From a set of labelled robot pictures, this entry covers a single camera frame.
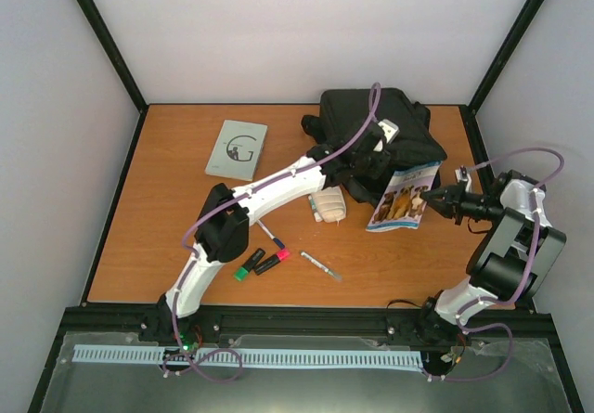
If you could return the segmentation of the beige ribbed pencil case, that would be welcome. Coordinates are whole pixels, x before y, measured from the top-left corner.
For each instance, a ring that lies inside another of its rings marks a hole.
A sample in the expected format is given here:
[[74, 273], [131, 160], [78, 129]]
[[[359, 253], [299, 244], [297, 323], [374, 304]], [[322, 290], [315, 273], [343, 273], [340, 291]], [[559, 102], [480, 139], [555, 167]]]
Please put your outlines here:
[[310, 195], [322, 217], [321, 222], [340, 223], [346, 218], [346, 203], [340, 187], [325, 188]]

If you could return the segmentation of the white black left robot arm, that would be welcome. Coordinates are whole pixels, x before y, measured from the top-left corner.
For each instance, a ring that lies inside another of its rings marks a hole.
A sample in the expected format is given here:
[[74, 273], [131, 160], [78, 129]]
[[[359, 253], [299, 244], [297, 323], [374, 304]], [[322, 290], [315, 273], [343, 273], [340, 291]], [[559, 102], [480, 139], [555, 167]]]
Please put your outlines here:
[[183, 341], [193, 330], [192, 315], [224, 265], [249, 245], [250, 228], [265, 215], [300, 197], [346, 183], [359, 174], [379, 175], [387, 167], [388, 147], [399, 135], [386, 120], [372, 122], [345, 141], [319, 142], [296, 162], [245, 186], [221, 183], [210, 190], [198, 219], [182, 237], [187, 262], [158, 301], [161, 331]]

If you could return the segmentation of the grey Great Gatsby book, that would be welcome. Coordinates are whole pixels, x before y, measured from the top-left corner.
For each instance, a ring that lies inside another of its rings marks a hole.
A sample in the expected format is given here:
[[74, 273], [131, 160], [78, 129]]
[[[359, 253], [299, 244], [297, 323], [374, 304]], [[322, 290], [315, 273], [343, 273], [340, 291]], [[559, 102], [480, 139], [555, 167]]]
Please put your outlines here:
[[263, 151], [268, 126], [224, 120], [207, 162], [211, 176], [252, 181]]

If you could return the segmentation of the pink black highlighter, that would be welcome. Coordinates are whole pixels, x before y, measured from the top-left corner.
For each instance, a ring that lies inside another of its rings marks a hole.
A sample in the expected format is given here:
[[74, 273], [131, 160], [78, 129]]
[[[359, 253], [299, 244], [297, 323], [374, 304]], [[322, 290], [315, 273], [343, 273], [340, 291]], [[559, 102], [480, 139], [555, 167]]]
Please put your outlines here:
[[256, 276], [262, 275], [264, 272], [272, 269], [282, 261], [286, 260], [290, 256], [290, 251], [287, 249], [281, 249], [278, 252], [265, 258], [261, 263], [256, 265], [253, 269]]

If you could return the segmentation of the black student bag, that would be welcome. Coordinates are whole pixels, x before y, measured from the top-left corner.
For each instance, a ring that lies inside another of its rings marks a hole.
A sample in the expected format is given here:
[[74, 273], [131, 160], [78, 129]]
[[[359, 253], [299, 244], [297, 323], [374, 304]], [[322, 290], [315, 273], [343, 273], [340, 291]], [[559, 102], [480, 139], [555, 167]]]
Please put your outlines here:
[[[302, 117], [303, 131], [332, 150], [342, 147], [368, 117], [368, 95], [365, 89], [325, 91], [320, 98], [319, 114]], [[378, 181], [354, 180], [344, 186], [354, 200], [372, 206], [379, 203], [395, 171], [447, 159], [446, 151], [430, 134], [431, 112], [419, 102], [411, 102], [403, 91], [382, 89], [376, 118], [390, 120], [400, 129], [398, 136], [385, 148], [391, 155], [389, 166]], [[356, 150], [363, 141], [359, 138], [349, 151]]]

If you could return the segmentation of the green black highlighter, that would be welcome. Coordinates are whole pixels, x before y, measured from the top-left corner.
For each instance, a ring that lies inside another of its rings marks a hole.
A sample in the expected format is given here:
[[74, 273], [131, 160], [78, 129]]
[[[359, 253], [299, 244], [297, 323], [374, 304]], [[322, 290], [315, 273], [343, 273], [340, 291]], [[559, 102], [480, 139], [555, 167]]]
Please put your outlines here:
[[262, 248], [258, 248], [237, 269], [237, 271], [234, 273], [234, 279], [236, 281], [242, 281], [245, 277], [247, 277], [251, 273], [251, 271], [254, 269], [254, 267], [260, 263], [260, 261], [264, 258], [264, 256], [265, 256], [265, 250]]

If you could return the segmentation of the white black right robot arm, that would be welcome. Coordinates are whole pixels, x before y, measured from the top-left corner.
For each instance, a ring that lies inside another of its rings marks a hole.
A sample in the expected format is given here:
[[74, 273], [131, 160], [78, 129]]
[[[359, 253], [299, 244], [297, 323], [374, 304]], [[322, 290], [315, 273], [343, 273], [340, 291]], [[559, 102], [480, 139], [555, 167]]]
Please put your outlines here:
[[544, 187], [517, 171], [501, 173], [483, 194], [470, 192], [470, 175], [457, 171], [457, 183], [423, 191], [427, 206], [460, 225], [487, 221], [486, 231], [467, 267], [467, 277], [426, 299], [415, 324], [422, 342], [453, 341], [485, 308], [513, 298], [530, 300], [562, 252], [567, 237], [544, 214]]

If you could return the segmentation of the purple dog picture book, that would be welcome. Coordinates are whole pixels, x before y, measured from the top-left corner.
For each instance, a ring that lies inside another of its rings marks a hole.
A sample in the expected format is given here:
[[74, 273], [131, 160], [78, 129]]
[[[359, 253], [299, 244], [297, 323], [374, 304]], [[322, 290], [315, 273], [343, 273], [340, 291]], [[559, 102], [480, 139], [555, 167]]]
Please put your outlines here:
[[395, 171], [370, 218], [366, 231], [380, 233], [400, 228], [418, 229], [429, 191], [442, 163], [432, 161], [405, 171]]

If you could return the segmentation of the black aluminium frame rail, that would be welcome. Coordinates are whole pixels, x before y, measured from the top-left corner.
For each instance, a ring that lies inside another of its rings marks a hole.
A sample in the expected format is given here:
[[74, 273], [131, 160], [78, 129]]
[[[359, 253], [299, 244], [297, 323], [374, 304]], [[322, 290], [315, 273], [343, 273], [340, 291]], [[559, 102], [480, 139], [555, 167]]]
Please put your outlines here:
[[[338, 309], [203, 306], [178, 322], [181, 338], [223, 344], [243, 335], [346, 336], [427, 347], [453, 344], [450, 330], [420, 329], [412, 308]], [[135, 333], [142, 341], [172, 344], [172, 321], [152, 304], [89, 304], [65, 310], [57, 335], [74, 332]]]

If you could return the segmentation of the blue capped white marker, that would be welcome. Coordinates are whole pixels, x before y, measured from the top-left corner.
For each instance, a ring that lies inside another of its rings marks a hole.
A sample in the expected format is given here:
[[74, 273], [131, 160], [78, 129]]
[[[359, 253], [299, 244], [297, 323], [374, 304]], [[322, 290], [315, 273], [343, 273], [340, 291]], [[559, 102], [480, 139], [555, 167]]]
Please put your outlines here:
[[274, 235], [265, 225], [262, 221], [258, 220], [257, 221], [257, 225], [262, 228], [262, 230], [265, 232], [265, 234], [277, 245], [277, 247], [280, 250], [283, 250], [285, 248], [284, 243], [276, 236]]

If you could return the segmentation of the silver pen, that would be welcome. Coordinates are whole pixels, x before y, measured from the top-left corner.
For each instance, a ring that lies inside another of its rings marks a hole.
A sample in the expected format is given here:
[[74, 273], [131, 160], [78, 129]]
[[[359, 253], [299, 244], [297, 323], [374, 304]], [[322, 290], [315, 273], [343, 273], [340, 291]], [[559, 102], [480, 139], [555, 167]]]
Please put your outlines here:
[[329, 275], [330, 277], [334, 278], [337, 281], [342, 281], [342, 276], [340, 274], [338, 274], [334, 270], [330, 269], [328, 266], [326, 266], [323, 263], [321, 263], [319, 260], [317, 260], [315, 257], [313, 257], [308, 252], [300, 251], [300, 255], [305, 260], [307, 260], [309, 263], [311, 263], [312, 265], [314, 265], [316, 268], [318, 268], [322, 272], [324, 272], [325, 274]]

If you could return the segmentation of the green white glue stick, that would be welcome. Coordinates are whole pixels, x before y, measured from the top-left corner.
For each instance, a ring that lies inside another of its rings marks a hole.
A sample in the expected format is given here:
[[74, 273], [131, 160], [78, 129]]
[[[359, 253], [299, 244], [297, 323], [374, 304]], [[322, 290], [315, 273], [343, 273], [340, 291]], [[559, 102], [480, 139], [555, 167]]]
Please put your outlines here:
[[319, 214], [319, 212], [317, 211], [316, 204], [315, 204], [315, 202], [314, 202], [314, 199], [313, 199], [312, 195], [309, 195], [309, 196], [308, 196], [308, 201], [309, 201], [309, 203], [310, 203], [310, 207], [311, 207], [311, 210], [312, 210], [312, 214], [313, 214], [313, 216], [314, 216], [314, 218], [315, 218], [316, 222], [317, 222], [317, 223], [321, 222], [321, 221], [322, 221], [322, 217], [321, 217], [321, 215]]

